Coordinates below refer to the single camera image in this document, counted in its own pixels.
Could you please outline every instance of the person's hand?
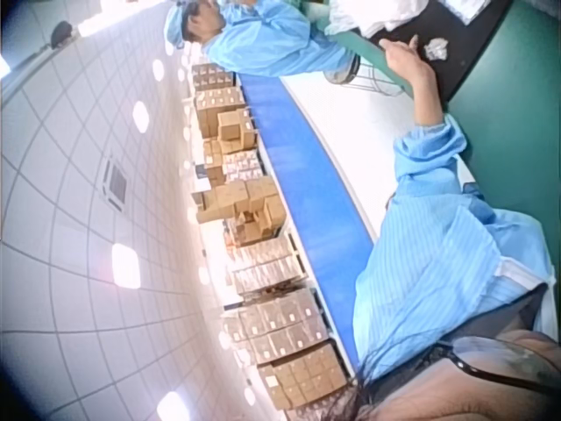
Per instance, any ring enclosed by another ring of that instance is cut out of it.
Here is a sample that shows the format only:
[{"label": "person's hand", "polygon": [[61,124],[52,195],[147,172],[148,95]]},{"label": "person's hand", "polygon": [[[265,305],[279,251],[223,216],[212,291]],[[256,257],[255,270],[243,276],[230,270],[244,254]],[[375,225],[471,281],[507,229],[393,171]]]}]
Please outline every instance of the person's hand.
[{"label": "person's hand", "polygon": [[416,35],[409,44],[381,39],[380,47],[386,52],[387,66],[411,85],[433,82],[436,79],[432,68],[419,57],[419,37]]}]

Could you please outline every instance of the white paper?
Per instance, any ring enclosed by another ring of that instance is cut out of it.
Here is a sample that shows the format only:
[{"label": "white paper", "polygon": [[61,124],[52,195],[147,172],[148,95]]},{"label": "white paper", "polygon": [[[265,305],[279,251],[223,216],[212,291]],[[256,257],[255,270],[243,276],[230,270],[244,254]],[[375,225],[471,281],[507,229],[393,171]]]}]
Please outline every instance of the white paper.
[{"label": "white paper", "polygon": [[265,378],[265,382],[269,388],[276,388],[279,385],[279,381],[277,380],[276,375],[268,375]]}]

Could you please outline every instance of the striped fabric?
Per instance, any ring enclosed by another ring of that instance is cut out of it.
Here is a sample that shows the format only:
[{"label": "striped fabric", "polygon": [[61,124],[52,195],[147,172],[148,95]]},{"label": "striped fabric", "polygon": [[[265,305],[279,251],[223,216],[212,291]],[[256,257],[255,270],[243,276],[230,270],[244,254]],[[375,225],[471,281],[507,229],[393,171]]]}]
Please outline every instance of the striped fabric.
[{"label": "striped fabric", "polygon": [[455,157],[465,146],[449,116],[394,145],[398,189],[356,282],[354,337],[359,359],[372,358],[372,378],[527,292],[494,276],[501,256],[550,278],[540,225],[461,189]]}]

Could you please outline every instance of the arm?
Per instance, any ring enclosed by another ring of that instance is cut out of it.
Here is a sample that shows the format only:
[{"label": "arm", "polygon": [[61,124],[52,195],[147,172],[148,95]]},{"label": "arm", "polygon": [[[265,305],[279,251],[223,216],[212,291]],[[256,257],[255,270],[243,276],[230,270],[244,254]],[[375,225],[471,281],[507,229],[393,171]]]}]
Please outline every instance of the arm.
[{"label": "arm", "polygon": [[456,155],[466,146],[464,134],[450,116],[444,118],[432,68],[409,45],[380,42],[387,65],[413,88],[416,128],[394,144],[396,196],[461,194]]}]

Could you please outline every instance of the white cloth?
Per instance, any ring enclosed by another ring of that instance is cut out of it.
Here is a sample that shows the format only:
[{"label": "white cloth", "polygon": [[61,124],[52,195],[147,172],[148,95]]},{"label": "white cloth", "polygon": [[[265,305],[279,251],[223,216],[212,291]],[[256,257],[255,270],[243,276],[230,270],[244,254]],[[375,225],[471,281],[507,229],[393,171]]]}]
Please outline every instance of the white cloth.
[{"label": "white cloth", "polygon": [[331,0],[330,24],[327,35],[359,28],[363,37],[370,38],[386,28],[392,31],[418,16],[429,0]]}]

